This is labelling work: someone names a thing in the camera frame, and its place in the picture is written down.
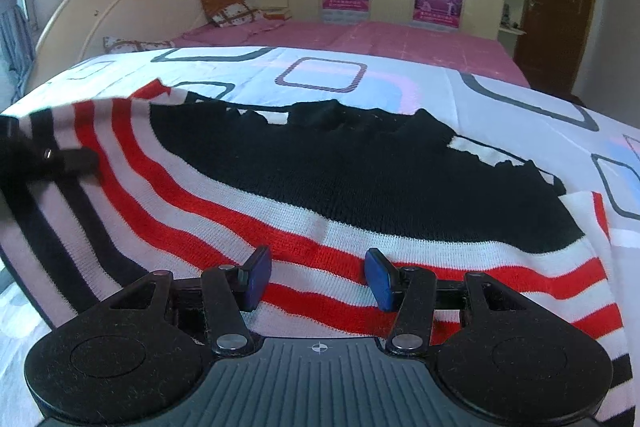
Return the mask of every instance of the knit fabric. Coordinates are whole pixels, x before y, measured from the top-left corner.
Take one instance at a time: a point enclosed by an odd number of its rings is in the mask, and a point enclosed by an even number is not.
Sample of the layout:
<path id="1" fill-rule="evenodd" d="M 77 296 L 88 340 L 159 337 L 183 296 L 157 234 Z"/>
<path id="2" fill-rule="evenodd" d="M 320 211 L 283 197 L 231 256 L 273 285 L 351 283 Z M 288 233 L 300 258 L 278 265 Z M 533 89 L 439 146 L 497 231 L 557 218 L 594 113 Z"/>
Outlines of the knit fabric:
<path id="1" fill-rule="evenodd" d="M 564 194 L 532 162 L 413 116 L 335 101 L 241 107 L 154 82 L 20 122 L 41 146 L 87 146 L 100 173 L 2 187 L 3 260 L 54 327 L 147 271 L 197 277 L 259 245 L 273 273 L 263 335 L 385 337 L 364 254 L 462 280 L 485 271 L 605 347 L 614 381 L 598 413 L 634 418 L 622 319 L 593 245 L 607 248 L 599 194 Z M 432 344 L 460 328 L 436 311 Z"/>

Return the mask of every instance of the bed headboard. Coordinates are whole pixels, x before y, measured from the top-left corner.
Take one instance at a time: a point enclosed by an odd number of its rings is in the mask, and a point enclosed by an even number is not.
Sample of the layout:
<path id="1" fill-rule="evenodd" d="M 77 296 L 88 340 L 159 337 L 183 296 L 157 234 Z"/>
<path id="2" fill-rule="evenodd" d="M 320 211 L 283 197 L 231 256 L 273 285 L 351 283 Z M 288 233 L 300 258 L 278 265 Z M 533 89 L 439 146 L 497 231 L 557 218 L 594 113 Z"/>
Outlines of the bed headboard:
<path id="1" fill-rule="evenodd" d="M 103 37 L 167 40 L 205 23 L 200 0 L 64 0 L 40 36 L 27 91 L 102 55 Z"/>

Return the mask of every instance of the white bedsheet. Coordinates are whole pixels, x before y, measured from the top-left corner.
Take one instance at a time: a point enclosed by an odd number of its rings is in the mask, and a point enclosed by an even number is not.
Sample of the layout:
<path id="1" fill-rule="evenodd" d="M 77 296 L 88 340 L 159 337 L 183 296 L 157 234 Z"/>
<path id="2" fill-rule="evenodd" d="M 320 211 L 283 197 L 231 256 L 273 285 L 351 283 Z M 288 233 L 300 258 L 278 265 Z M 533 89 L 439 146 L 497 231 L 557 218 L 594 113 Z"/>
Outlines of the white bedsheet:
<path id="1" fill-rule="evenodd" d="M 640 302 L 634 292 L 640 274 L 640 130 L 533 90 L 444 68 L 256 47 L 92 58 L 39 87 L 5 114 L 23 116 L 86 98 L 129 96 L 155 78 L 209 98 L 245 104 L 279 106 L 336 98 L 354 107 L 405 114 L 423 107 L 463 136 L 532 159 L 558 176 L 568 192 L 602 193 L 612 253 L 601 259 L 622 312 L 634 372 L 640 367 Z M 20 299 L 24 297 L 15 284 L 0 296 L 0 427 L 28 427 L 39 417 L 24 384 L 22 363 L 47 327 Z M 23 305 L 16 307 L 17 302 Z M 26 334 L 6 334 L 12 321 L 24 324 Z"/>

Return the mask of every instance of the shelf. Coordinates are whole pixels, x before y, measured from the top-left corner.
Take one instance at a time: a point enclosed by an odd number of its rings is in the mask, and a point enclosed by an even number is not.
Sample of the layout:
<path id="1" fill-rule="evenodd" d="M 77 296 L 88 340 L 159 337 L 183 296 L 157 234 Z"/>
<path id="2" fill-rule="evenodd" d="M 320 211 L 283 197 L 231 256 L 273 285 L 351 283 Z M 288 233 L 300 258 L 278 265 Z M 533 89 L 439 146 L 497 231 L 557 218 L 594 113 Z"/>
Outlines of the shelf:
<path id="1" fill-rule="evenodd" d="M 516 28 L 505 28 L 504 26 L 500 26 L 498 30 L 501 32 L 510 33 L 511 35 L 524 35 L 526 33 L 522 30 L 517 30 Z"/>

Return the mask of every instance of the figurine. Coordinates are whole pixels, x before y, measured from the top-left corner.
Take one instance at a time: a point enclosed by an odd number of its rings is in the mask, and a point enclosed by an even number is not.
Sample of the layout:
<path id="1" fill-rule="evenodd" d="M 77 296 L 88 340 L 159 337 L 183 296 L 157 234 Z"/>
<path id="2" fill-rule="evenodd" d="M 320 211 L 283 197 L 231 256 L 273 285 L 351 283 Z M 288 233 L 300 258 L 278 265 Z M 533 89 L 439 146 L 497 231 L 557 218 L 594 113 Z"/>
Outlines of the figurine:
<path id="1" fill-rule="evenodd" d="M 507 3 L 502 7 L 502 19 L 500 20 L 500 24 L 507 27 L 511 25 L 511 8 Z"/>

